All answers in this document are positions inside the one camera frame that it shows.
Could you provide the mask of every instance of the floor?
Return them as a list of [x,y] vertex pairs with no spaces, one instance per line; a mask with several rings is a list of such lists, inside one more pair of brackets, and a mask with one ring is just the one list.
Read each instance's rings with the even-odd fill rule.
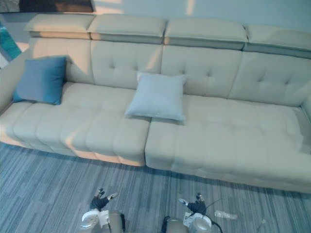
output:
[[[119,192],[106,209],[123,212],[127,233],[159,233],[164,216],[182,218],[178,198],[201,192],[224,233],[309,233],[311,195],[0,145],[0,232],[75,233],[96,189]],[[236,220],[214,216],[237,214]]]

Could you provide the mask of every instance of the plastic bottle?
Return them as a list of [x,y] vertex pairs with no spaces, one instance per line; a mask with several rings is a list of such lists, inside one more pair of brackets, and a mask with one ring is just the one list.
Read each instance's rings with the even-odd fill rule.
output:
[[228,214],[224,211],[216,210],[215,211],[215,217],[222,217],[222,218],[229,218],[229,219],[237,219],[238,216],[234,214]]

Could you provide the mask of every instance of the backrest cushion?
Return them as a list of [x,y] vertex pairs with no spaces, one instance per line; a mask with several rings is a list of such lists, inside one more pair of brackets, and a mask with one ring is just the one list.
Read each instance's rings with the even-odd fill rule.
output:
[[95,17],[88,32],[93,40],[161,44],[165,24],[157,17],[103,14]]
[[310,93],[310,59],[243,52],[229,98],[299,106]]
[[311,58],[311,33],[268,25],[245,25],[248,43],[244,51]]
[[94,84],[136,89],[137,71],[160,73],[162,45],[91,42]]
[[93,15],[38,14],[24,30],[32,37],[90,39],[87,29],[93,18]]
[[164,46],[161,74],[187,74],[185,93],[227,98],[241,51]]
[[241,50],[247,41],[237,22],[212,18],[175,18],[165,30],[165,45]]
[[30,57],[67,56],[66,81],[94,84],[90,40],[30,38]]

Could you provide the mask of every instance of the throw pillow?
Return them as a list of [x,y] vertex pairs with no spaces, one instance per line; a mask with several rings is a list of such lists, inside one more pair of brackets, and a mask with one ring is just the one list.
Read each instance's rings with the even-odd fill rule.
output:
[[65,56],[26,60],[13,101],[35,100],[60,104],[65,73]]
[[138,72],[137,90],[125,115],[184,121],[185,82],[185,75],[167,76]]

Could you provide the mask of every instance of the beige leather sofa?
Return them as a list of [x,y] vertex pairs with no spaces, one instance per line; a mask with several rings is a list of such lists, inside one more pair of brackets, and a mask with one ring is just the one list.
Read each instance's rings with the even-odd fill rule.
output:
[[[1,71],[2,142],[311,193],[311,34],[217,19],[37,15]],[[58,106],[11,104],[25,59],[66,55]],[[185,122],[126,118],[137,71],[188,74]]]

